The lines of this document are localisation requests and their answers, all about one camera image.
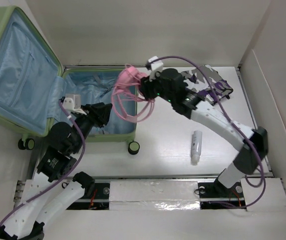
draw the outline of pink object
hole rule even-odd
[[[118,75],[118,78],[116,80],[113,92],[112,92],[112,104],[113,104],[113,110],[115,114],[120,117],[123,120],[126,120],[131,123],[138,123],[141,121],[144,121],[147,119],[154,110],[154,99],[146,100],[142,97],[139,97],[135,94],[132,94],[129,90],[129,87],[135,86],[137,91],[139,92],[139,86],[141,84],[141,78],[147,77],[147,74],[144,74],[142,72],[139,72],[137,68],[131,65],[125,65],[125,69],[122,70],[122,72]],[[115,101],[118,102],[121,113],[119,113],[115,107]],[[123,101],[135,101],[137,103],[140,102],[147,102],[145,107],[135,116],[128,115],[125,108],[123,107]],[[148,108],[149,112],[146,114],[145,117],[138,119]]]

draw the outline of open suitcase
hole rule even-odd
[[[80,94],[83,105],[110,103],[121,70],[83,68],[64,72],[24,12],[15,6],[0,7],[0,124],[23,134],[20,149],[33,148],[34,141],[28,136],[45,137],[55,122],[68,122],[58,105],[65,94]],[[131,115],[136,114],[136,108],[133,101],[125,105]],[[118,118],[112,111],[109,123],[102,129],[93,128],[87,141],[127,141],[136,148],[135,129],[136,124]]]

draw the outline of gray and purple cloth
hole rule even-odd
[[[210,65],[202,65],[200,66],[201,70],[208,77],[212,87],[214,88],[216,95],[219,100],[223,98],[230,98],[230,94],[233,92],[233,88],[224,80],[217,71],[215,71]],[[185,79],[193,82],[197,89],[192,88],[193,91],[197,92],[199,95],[205,97],[207,101],[209,101],[212,105],[215,105],[217,101],[214,100],[214,93],[211,91],[207,81],[205,80],[203,74],[198,69],[192,69],[189,71],[183,71],[181,74],[185,77]]]

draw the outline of purple cable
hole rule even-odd
[[[66,116],[69,116],[70,114],[64,109],[62,102],[59,100],[58,104],[60,106],[60,108],[62,109],[63,113]],[[58,184],[60,184],[64,179],[66,179],[68,177],[69,174],[72,173],[73,170],[75,170],[75,168],[77,167],[77,165],[79,164],[79,162],[81,161],[81,159],[83,158],[83,155],[85,153],[85,139],[84,136],[82,134],[82,131],[79,129],[77,123],[75,123],[75,121],[72,118],[69,118],[69,120],[72,122],[72,124],[74,125],[74,127],[76,128],[78,134],[81,136],[82,139],[82,144],[83,144],[83,148],[82,148],[82,152],[77,160],[77,162],[74,164],[74,166],[72,167],[72,169],[70,169],[68,171],[68,173],[66,173],[65,175],[63,175],[57,182],[53,183],[52,185],[50,185],[48,188],[46,188],[44,191],[41,191],[39,194],[33,196],[32,198],[28,199],[26,202],[30,203],[31,201],[39,198],[40,196],[44,195],[45,193],[47,193],[48,191],[50,191],[51,189],[53,189],[54,187],[56,187]],[[4,224],[4,222],[11,216],[13,215],[17,210],[21,209],[25,204],[22,203],[20,204],[18,207],[14,208],[9,214],[7,214],[3,220],[1,220],[0,222],[0,227]]]
[[[253,143],[247,138],[247,136],[233,123],[232,119],[228,116],[228,114],[227,114],[227,112],[225,111],[225,109],[224,109],[222,103],[221,103],[220,100],[218,99],[218,96],[217,96],[215,90],[213,89],[213,86],[212,86],[212,84],[210,83],[210,81],[209,81],[207,75],[203,72],[203,70],[202,70],[197,64],[193,63],[192,61],[188,60],[187,58],[180,57],[180,56],[163,56],[163,57],[160,57],[160,58],[158,58],[158,59],[153,60],[152,62],[150,62],[150,64],[152,64],[152,63],[154,63],[154,62],[156,62],[156,61],[164,60],[164,59],[181,59],[181,60],[184,60],[184,61],[188,62],[188,63],[191,64],[192,66],[196,67],[196,68],[200,71],[200,73],[205,77],[205,80],[206,80],[206,82],[208,83],[208,85],[209,85],[211,91],[213,92],[213,94],[214,94],[214,100],[217,101],[219,107],[220,107],[221,110],[222,110],[223,115],[224,115],[225,118],[228,120],[228,122],[232,125],[232,127],[239,132],[239,134],[244,138],[244,140],[246,141],[246,143],[250,146],[250,148],[252,149],[252,151],[253,151],[253,153],[254,153],[254,155],[255,155],[255,158],[256,158],[256,160],[257,160],[257,162],[258,162],[258,165],[259,165],[259,168],[260,168],[259,171],[260,171],[260,175],[261,175],[261,176],[260,176],[260,182],[259,182],[259,184],[258,184],[258,185],[254,185],[254,184],[250,183],[250,182],[248,181],[247,176],[245,176],[246,182],[247,182],[251,187],[258,188],[258,187],[260,187],[260,186],[262,185],[262,183],[263,183],[262,193],[258,196],[258,198],[257,198],[255,201],[253,201],[252,203],[250,203],[250,204],[248,204],[248,205],[242,206],[242,207],[235,207],[234,205],[229,204],[229,203],[227,203],[227,202],[220,202],[220,201],[217,202],[217,201],[214,201],[214,203],[219,203],[219,204],[222,204],[222,205],[225,205],[225,206],[229,206],[229,208],[233,208],[233,209],[246,208],[246,207],[252,206],[253,204],[257,203],[257,202],[261,199],[261,197],[263,196],[263,194],[264,194],[264,192],[265,192],[265,189],[266,189],[266,181],[265,181],[265,178],[264,178],[263,165],[262,165],[261,159],[260,159],[260,157],[259,157],[259,155],[258,155],[258,152],[257,152],[257,150],[256,150],[256,148],[255,148],[255,146],[254,146],[254,144],[253,144]]]

